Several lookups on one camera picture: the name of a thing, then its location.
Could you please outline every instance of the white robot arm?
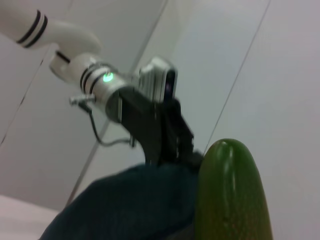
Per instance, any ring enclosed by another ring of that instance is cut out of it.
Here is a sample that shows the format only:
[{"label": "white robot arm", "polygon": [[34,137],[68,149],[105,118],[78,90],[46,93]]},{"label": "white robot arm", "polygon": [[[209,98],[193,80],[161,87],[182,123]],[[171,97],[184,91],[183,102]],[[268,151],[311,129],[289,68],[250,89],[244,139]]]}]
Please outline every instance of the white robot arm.
[{"label": "white robot arm", "polygon": [[0,33],[27,49],[56,43],[51,71],[85,94],[80,98],[83,101],[73,99],[73,103],[92,117],[85,101],[93,100],[110,120],[120,123],[140,142],[147,163],[200,166],[203,157],[193,152],[194,136],[181,116],[180,103],[174,99],[177,71],[167,61],[155,57],[140,70],[139,88],[148,93],[142,95],[128,76],[97,55],[101,43],[94,34],[48,19],[24,1],[0,0]]}]

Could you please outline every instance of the table surface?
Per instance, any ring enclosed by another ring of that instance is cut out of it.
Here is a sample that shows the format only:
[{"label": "table surface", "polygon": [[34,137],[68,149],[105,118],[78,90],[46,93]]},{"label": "table surface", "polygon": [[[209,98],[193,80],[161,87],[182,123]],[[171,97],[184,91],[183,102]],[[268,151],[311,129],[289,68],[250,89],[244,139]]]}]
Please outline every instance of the table surface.
[{"label": "table surface", "polygon": [[37,240],[57,211],[0,195],[0,239]]}]

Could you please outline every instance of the green cucumber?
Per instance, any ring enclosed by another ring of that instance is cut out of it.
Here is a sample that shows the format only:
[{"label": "green cucumber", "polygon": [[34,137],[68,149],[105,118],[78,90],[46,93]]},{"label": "green cucumber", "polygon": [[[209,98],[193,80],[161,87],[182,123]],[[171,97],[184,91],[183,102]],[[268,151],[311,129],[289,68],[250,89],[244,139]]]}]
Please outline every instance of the green cucumber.
[{"label": "green cucumber", "polygon": [[272,240],[264,188],[247,147],[234,139],[214,143],[199,171],[196,240]]}]

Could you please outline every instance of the dark blue cloth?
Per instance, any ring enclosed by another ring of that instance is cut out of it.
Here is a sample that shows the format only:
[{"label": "dark blue cloth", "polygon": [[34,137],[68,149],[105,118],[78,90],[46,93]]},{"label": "dark blue cloth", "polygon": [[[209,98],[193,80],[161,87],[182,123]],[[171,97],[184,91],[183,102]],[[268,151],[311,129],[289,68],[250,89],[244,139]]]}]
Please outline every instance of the dark blue cloth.
[{"label": "dark blue cloth", "polygon": [[140,165],[92,183],[41,240],[160,240],[194,219],[198,173]]}]

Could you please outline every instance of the camera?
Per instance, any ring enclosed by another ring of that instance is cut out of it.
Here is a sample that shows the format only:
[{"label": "camera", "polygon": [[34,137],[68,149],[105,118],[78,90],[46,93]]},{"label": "camera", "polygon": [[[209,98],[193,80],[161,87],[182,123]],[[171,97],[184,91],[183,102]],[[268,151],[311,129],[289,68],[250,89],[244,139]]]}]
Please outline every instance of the camera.
[{"label": "camera", "polygon": [[145,96],[156,102],[172,99],[176,93],[178,71],[167,60],[154,57],[140,70],[140,89]]}]

